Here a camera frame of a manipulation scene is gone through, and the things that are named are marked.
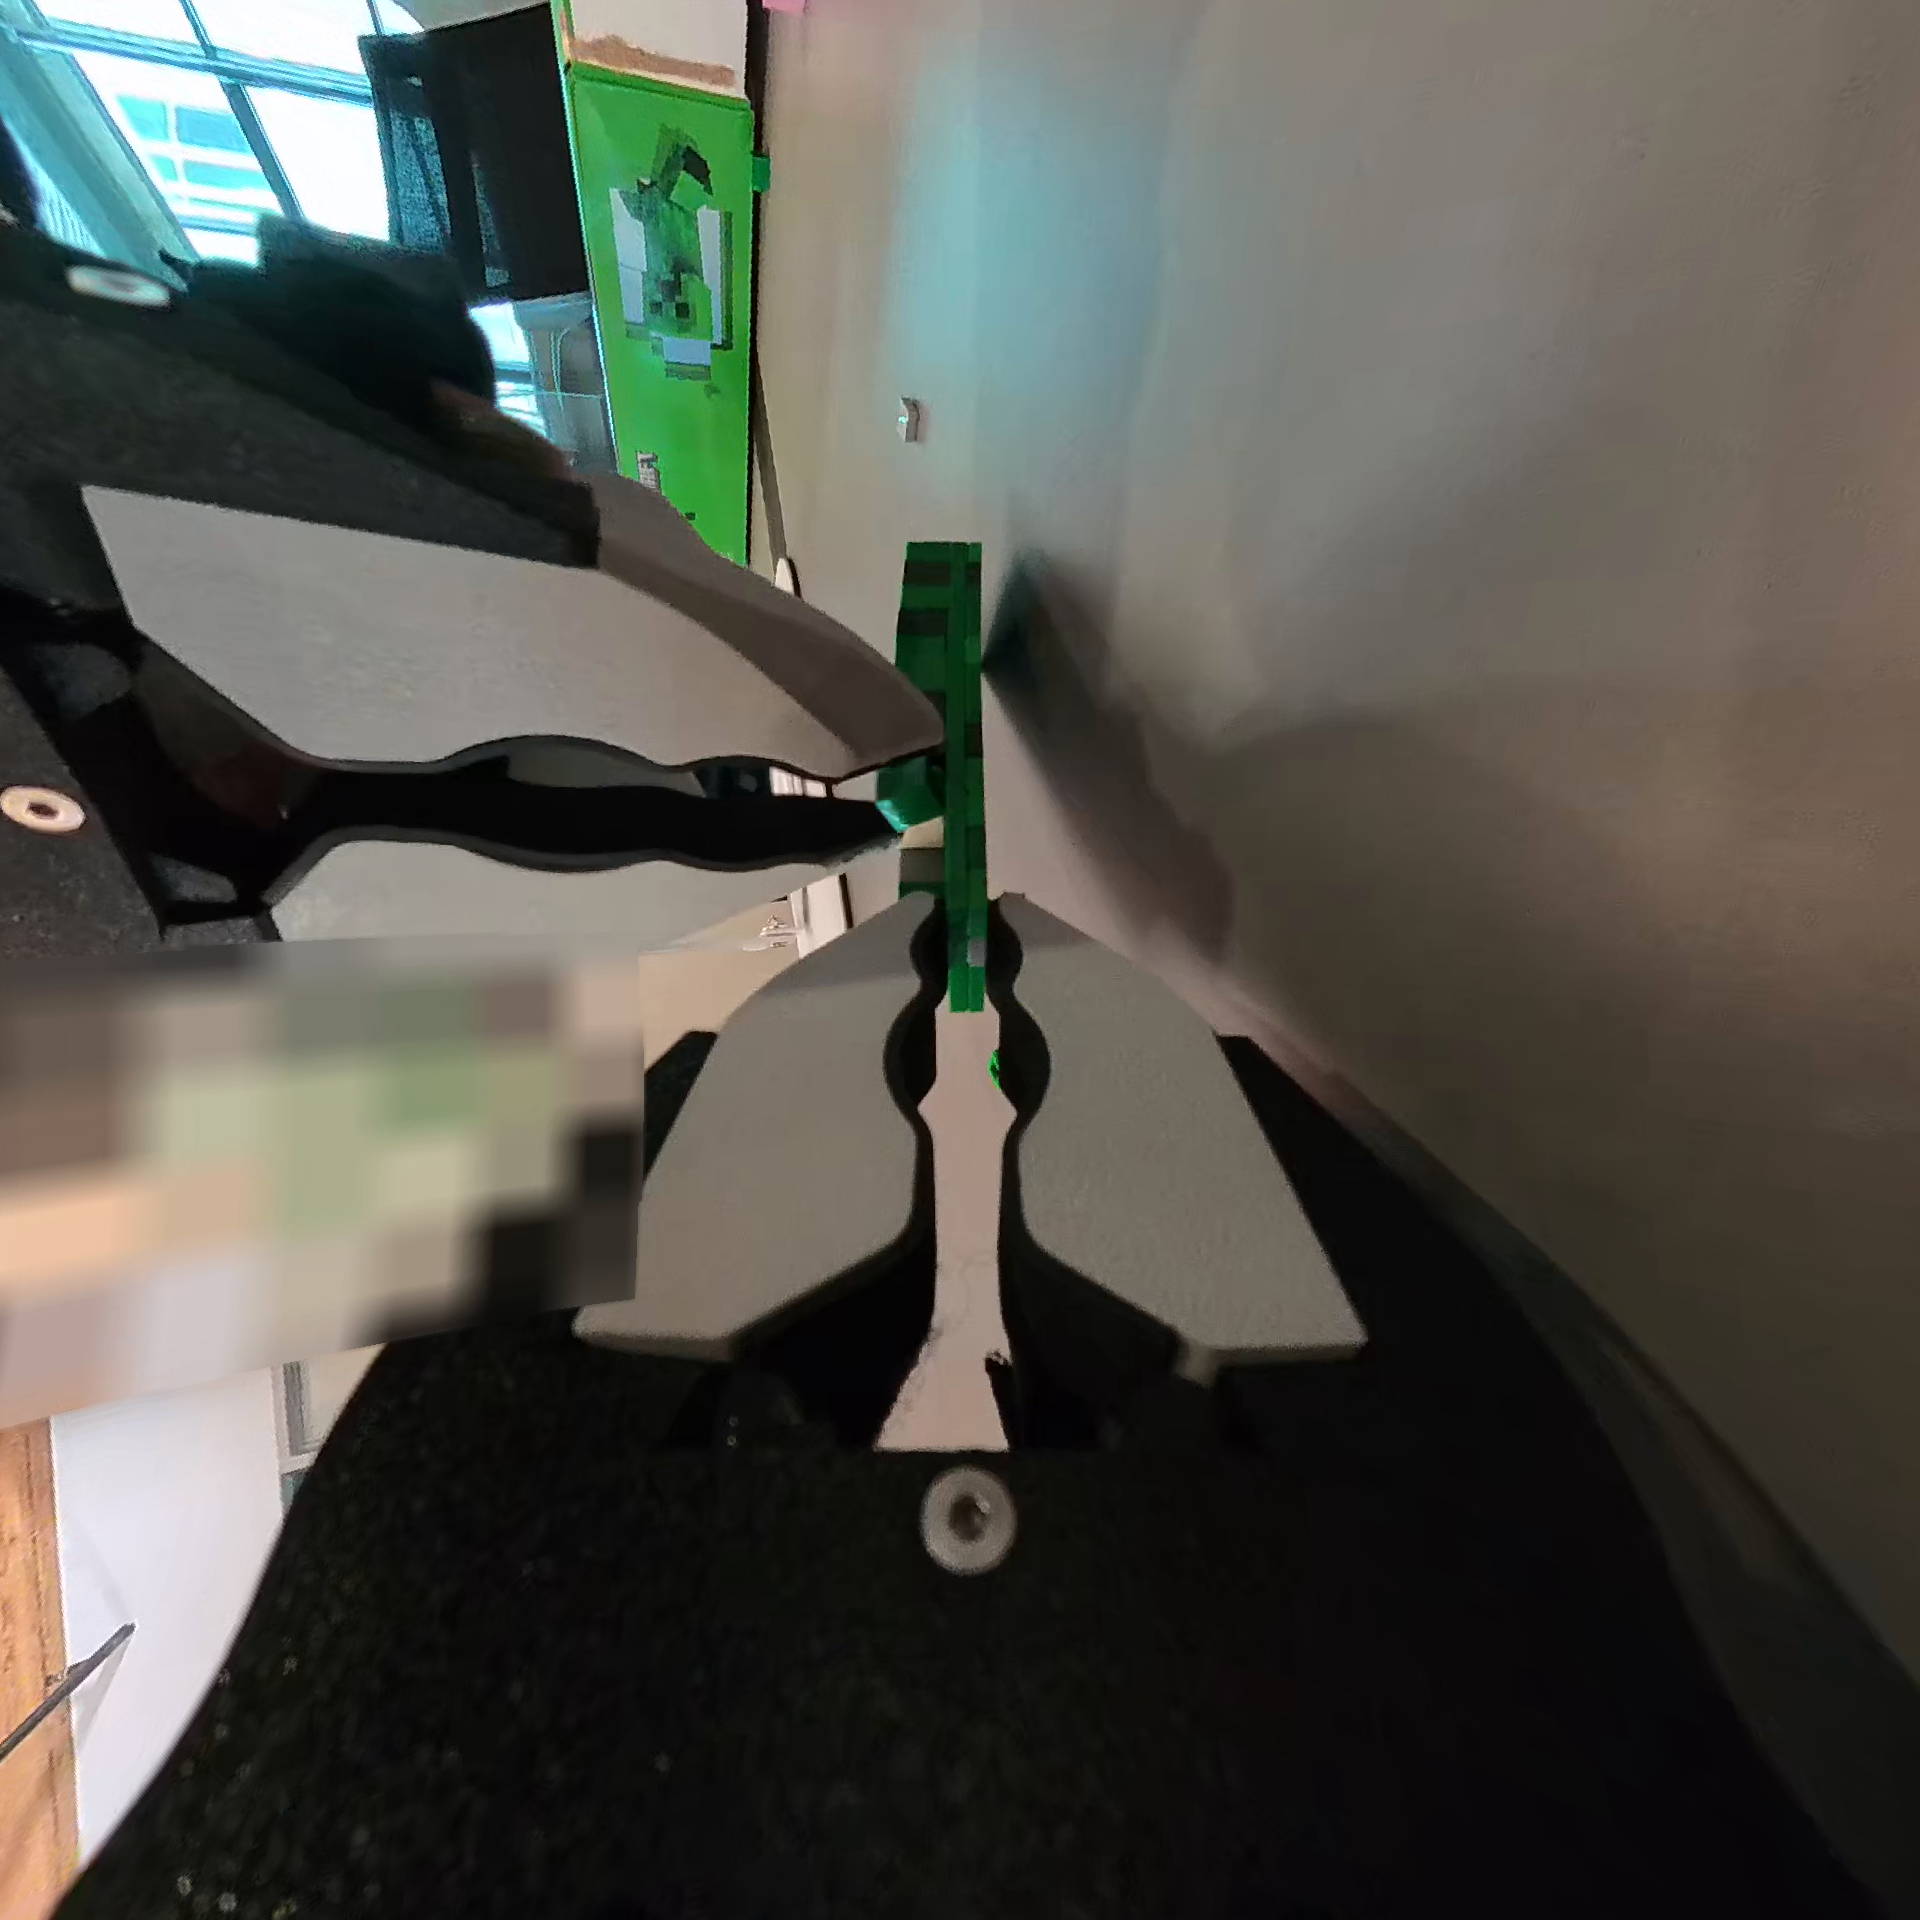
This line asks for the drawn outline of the large glass window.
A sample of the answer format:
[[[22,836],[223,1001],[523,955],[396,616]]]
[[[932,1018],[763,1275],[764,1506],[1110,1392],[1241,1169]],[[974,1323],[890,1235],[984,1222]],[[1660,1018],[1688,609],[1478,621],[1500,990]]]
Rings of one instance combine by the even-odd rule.
[[[268,221],[386,241],[363,41],[421,5],[6,2],[5,128],[60,243],[253,267]]]

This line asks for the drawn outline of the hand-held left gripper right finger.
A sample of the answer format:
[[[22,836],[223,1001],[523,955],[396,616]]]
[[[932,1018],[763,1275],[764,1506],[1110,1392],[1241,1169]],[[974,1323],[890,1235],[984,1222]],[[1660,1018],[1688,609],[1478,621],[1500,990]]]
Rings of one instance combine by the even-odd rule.
[[[1039,1250],[1172,1336],[1178,1366],[1343,1361],[1369,1332],[1187,999],[1027,897],[1015,1007],[1047,1087],[1019,1145]]]

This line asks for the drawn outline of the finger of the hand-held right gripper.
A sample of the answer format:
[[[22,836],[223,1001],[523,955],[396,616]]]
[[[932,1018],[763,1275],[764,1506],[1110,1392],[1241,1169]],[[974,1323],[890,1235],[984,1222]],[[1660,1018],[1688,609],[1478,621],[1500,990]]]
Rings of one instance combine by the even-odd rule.
[[[132,627],[300,755],[439,763],[580,741],[831,784],[947,725],[870,643],[716,553],[658,490],[589,481],[589,567],[86,488]]]
[[[466,757],[325,777],[266,899],[288,943],[675,948],[898,841],[764,763]]]

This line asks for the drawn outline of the grey desk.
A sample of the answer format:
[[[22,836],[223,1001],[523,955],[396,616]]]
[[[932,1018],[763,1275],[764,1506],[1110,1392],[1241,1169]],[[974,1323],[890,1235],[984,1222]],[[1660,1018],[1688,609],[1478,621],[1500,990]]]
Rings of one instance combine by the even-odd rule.
[[[996,885],[1462,1231],[1916,1917],[1916,5],[750,43],[759,530],[984,545]]]

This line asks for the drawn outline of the green toy brick assembly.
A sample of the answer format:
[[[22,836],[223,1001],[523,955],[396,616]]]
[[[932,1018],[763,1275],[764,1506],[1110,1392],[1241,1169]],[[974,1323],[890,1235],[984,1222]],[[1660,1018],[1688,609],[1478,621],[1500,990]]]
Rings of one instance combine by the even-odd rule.
[[[976,542],[912,541],[905,553],[895,628],[895,667],[927,696],[942,725],[940,741],[919,757],[947,757],[947,817],[900,838],[900,890],[932,894],[940,903],[949,1007],[957,1014],[982,1014],[989,1009],[982,584],[982,548]]]

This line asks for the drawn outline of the green toy box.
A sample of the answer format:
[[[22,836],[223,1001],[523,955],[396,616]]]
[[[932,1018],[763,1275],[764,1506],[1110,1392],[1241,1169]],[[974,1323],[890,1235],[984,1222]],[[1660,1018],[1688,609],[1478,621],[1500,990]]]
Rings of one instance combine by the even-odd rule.
[[[725,561],[753,529],[750,8],[550,5],[614,463]]]

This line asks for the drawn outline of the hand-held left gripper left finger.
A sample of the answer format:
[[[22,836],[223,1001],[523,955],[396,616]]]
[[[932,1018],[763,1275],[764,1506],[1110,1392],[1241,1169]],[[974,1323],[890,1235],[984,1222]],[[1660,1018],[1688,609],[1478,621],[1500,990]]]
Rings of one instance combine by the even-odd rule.
[[[732,1012],[642,1180],[632,1296],[579,1340],[732,1358],[925,1229],[947,958],[940,901],[907,894]]]

